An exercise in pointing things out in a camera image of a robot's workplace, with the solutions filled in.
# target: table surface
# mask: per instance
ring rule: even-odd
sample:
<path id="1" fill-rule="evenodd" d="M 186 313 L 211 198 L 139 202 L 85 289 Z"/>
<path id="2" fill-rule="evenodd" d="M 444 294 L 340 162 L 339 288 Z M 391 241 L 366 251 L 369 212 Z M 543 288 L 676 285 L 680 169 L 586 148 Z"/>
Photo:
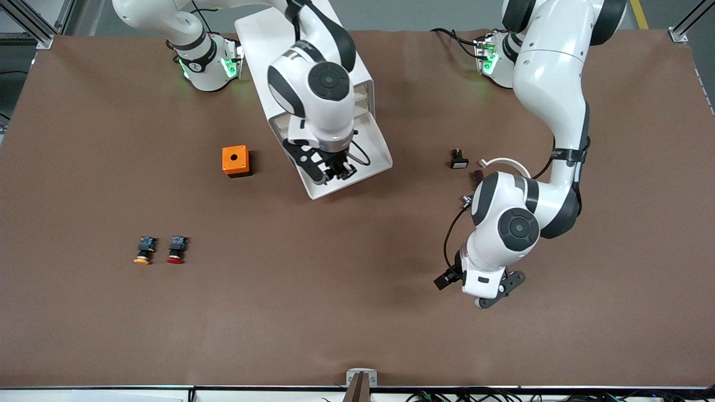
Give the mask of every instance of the table surface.
<path id="1" fill-rule="evenodd" d="M 0 148 L 0 385 L 325 385 L 355 366 L 383 385 L 712 384 L 715 119 L 690 48 L 620 31 L 590 50 L 583 214 L 477 310 L 432 284 L 473 191 L 449 150 L 535 172 L 551 133 L 445 36 L 354 37 L 395 165 L 317 201 L 251 81 L 194 90 L 158 37 L 39 52 Z M 222 173 L 234 144 L 254 176 Z M 184 265 L 164 262 L 172 235 Z"/>

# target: yellow stripe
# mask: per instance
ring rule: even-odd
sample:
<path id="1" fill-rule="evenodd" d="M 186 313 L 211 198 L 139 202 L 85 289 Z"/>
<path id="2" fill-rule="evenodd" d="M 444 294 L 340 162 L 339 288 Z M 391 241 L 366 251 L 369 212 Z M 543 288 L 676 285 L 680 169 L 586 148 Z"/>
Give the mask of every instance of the yellow stripe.
<path id="1" fill-rule="evenodd" d="M 648 22 L 646 21 L 646 15 L 643 14 L 643 7 L 641 7 L 640 0 L 631 0 L 631 7 L 633 7 L 633 13 L 636 15 L 638 28 L 648 29 Z"/>

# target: open white container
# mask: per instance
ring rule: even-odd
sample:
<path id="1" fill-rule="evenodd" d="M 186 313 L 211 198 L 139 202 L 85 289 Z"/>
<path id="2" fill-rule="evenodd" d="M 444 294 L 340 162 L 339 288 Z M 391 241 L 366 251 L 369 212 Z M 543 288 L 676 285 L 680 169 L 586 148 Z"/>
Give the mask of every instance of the open white container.
<path id="1" fill-rule="evenodd" d="M 340 24 L 340 20 L 327 0 L 313 0 L 313 4 L 328 18 Z M 251 76 L 263 106 L 263 112 L 273 133 L 282 144 L 283 139 L 287 137 L 288 124 L 292 116 L 273 99 L 268 89 L 268 66 L 295 43 L 293 26 L 278 10 L 273 8 L 238 19 L 235 26 L 245 52 L 245 61 L 251 70 Z M 371 163 L 370 166 L 353 163 L 357 167 L 357 172 L 352 177 L 347 180 L 333 178 L 323 185 L 316 185 L 310 176 L 296 166 L 305 190 L 313 200 L 367 179 L 393 166 L 388 145 L 375 122 L 373 78 L 365 68 L 359 54 L 355 60 L 355 68 L 350 72 L 350 79 L 355 84 L 355 129 L 358 133 L 355 136 L 355 142 L 365 150 Z M 350 145 L 350 153 L 360 159 L 363 158 L 362 153 L 354 145 Z M 293 158 L 287 152 L 286 157 L 295 166 Z"/>

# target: orange cube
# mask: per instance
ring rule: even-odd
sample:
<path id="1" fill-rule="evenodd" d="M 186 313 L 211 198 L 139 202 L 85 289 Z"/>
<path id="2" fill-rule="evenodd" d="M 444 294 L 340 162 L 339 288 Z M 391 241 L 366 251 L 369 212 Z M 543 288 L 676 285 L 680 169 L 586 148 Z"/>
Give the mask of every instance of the orange cube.
<path id="1" fill-rule="evenodd" d="M 221 159 L 224 173 L 232 179 L 253 174 L 251 172 L 251 154 L 245 145 L 225 147 Z"/>

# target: robotic arm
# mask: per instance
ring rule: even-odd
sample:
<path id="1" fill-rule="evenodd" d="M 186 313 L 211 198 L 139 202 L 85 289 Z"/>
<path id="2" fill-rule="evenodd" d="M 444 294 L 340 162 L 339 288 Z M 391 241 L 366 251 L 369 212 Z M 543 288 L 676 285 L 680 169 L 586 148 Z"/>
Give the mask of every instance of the robotic arm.
<path id="1" fill-rule="evenodd" d="M 190 0 L 113 0 L 114 10 L 135 29 L 156 31 L 176 51 L 184 75 L 197 89 L 212 92 L 237 76 L 242 57 L 235 41 L 206 32 L 201 21 L 180 9 Z M 283 142 L 297 165 L 316 183 L 346 180 L 356 169 L 347 160 L 366 163 L 349 152 L 355 133 L 355 93 L 349 72 L 355 66 L 352 37 L 310 0 L 197 0 L 198 5 L 233 8 L 265 4 L 278 9 L 305 33 L 268 69 L 275 100 L 291 118 Z"/>
<path id="2" fill-rule="evenodd" d="M 539 237 L 551 239 L 573 227 L 581 211 L 578 185 L 589 143 L 581 71 L 597 32 L 603 36 L 607 25 L 610 37 L 617 29 L 625 2 L 505 0 L 504 23 L 511 32 L 478 44 L 485 50 L 480 68 L 501 86 L 513 84 L 519 102 L 553 132 L 551 180 L 504 172 L 485 177 L 470 208 L 475 231 L 454 266 L 435 280 L 440 289 L 462 280 L 462 291 L 488 308 L 525 279 L 521 272 L 509 272 L 509 265 L 525 257 Z M 521 43 L 518 51 L 510 47 L 515 40 Z"/>

